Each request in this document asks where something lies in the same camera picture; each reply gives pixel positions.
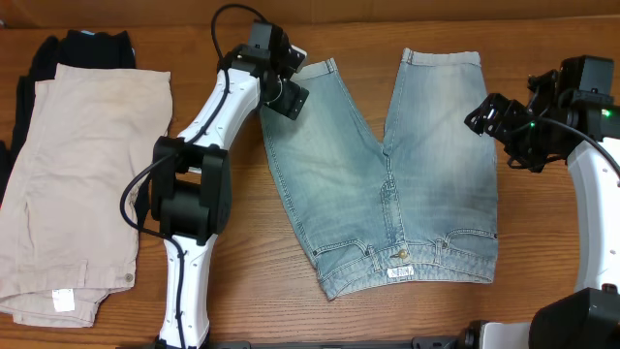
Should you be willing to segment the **light blue denim shorts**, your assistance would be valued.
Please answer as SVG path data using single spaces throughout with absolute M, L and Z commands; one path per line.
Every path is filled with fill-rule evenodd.
M 475 51 L 405 49 L 374 136 L 336 63 L 306 66 L 296 119 L 261 112 L 269 169 L 329 299 L 409 281 L 491 283 L 494 141 L 465 125 L 486 95 Z

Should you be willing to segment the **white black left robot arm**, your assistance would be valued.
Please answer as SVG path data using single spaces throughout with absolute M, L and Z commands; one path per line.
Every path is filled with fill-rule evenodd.
M 229 149 L 246 118 L 261 108 L 297 119 L 309 93 L 291 77 L 306 56 L 281 27 L 254 22 L 248 42 L 219 60 L 214 89 L 191 125 L 155 143 L 151 214 L 168 261 L 166 314 L 156 347 L 207 347 L 210 262 L 232 207 Z

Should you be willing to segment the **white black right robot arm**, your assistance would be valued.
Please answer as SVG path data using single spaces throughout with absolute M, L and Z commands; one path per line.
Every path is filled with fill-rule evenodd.
M 530 322 L 480 321 L 462 348 L 616 348 L 619 345 L 619 107 L 614 63 L 581 55 L 528 78 L 522 105 L 491 93 L 464 120 L 499 141 L 512 169 L 541 172 L 565 161 L 577 200 L 579 268 L 572 295 Z

